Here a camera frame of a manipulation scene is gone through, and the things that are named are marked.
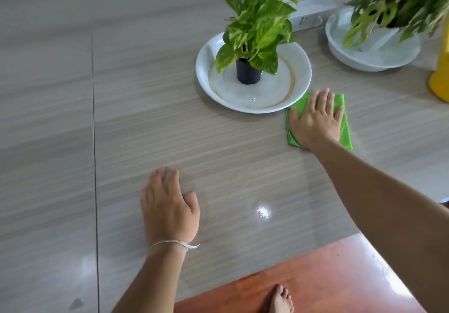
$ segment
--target white plate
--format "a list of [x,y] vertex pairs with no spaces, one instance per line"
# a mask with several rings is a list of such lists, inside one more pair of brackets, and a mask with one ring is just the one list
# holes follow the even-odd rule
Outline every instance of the white plate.
[[[351,15],[352,8],[341,10],[340,16],[345,15],[346,12]],[[380,72],[390,68],[405,66],[415,59],[421,49],[418,35],[399,43],[401,32],[397,32],[377,51],[361,51],[357,46],[343,47],[343,38],[351,23],[341,26],[337,25],[338,16],[338,14],[333,14],[326,23],[329,49],[338,60],[352,68],[364,72]]]
[[297,43],[279,45],[278,72],[262,73],[255,85],[237,80],[236,66],[217,73],[215,57],[223,44],[223,32],[211,38],[200,50],[196,74],[204,91],[216,102],[245,113],[271,113],[295,103],[308,89],[311,65],[307,54]]

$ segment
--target person's left arm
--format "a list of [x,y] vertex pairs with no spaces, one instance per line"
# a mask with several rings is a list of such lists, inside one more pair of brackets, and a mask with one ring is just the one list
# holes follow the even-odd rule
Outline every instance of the person's left arm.
[[[164,190],[167,177],[168,191]],[[190,243],[199,226],[199,205],[194,192],[182,195],[177,169],[152,171],[141,193],[145,235],[149,247],[165,240]],[[154,246],[142,269],[112,313],[172,313],[187,248],[175,242]]]

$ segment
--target foot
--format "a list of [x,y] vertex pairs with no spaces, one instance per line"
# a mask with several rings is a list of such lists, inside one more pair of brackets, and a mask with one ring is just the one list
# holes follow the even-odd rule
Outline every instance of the foot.
[[293,313],[294,310],[295,307],[293,307],[293,301],[291,301],[288,289],[277,285],[273,298],[271,299],[269,313]]

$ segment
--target reddish-brown wooden floor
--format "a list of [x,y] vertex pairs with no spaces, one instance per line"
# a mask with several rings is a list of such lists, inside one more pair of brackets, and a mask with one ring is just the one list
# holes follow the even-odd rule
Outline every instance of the reddish-brown wooden floor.
[[399,278],[361,234],[178,302],[175,313],[267,312],[276,284],[295,313],[423,313]]

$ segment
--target floor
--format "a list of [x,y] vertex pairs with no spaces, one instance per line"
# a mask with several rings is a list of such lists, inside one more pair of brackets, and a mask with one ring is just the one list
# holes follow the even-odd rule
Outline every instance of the floor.
[[[282,112],[201,90],[197,53],[227,15],[222,0],[0,0],[0,311],[109,312],[147,252],[138,192],[160,165],[202,208],[177,300],[357,232],[317,160],[287,145]],[[426,89],[438,38],[363,73],[322,28],[297,36],[311,89],[345,94],[354,153],[447,197],[449,106]]]
[[267,313],[277,284],[299,313],[425,313],[360,233],[178,302],[175,313]]

